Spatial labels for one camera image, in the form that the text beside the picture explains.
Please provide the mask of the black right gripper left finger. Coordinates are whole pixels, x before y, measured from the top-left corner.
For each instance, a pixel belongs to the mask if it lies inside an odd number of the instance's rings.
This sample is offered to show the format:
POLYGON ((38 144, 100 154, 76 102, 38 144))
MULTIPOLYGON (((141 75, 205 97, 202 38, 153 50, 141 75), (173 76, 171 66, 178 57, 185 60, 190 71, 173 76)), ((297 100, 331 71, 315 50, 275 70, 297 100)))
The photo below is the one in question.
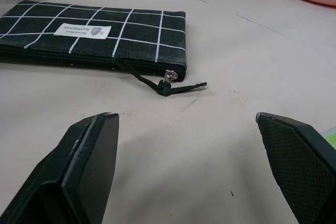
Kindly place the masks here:
POLYGON ((116 167, 119 115, 71 125, 33 169, 0 224, 102 224, 116 167))

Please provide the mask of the black grid pencil pouch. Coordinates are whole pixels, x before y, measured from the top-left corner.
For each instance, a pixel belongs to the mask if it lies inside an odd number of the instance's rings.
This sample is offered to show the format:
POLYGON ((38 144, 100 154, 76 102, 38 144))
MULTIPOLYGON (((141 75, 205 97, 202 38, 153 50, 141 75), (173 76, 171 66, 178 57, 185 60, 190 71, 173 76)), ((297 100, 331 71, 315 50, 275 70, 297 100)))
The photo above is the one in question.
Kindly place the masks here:
POLYGON ((186 15, 22 1, 0 16, 0 59, 129 72, 159 95, 184 80, 186 15))

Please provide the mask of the green object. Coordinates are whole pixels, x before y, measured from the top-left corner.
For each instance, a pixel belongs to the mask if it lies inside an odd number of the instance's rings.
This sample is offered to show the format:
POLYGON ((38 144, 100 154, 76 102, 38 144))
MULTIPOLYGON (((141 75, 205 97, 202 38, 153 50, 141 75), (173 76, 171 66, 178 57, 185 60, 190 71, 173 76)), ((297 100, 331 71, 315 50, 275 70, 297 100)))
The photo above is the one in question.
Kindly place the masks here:
POLYGON ((336 127, 323 132, 321 135, 336 150, 336 127))

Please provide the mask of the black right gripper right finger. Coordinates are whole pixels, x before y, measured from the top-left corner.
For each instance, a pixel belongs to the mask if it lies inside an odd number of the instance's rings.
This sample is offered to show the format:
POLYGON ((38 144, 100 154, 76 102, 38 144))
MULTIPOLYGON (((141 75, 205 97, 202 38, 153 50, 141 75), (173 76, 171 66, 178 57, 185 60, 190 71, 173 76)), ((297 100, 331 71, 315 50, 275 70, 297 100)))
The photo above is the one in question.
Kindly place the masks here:
POLYGON ((259 112, 273 177, 299 224, 336 224, 336 150, 311 125, 259 112))

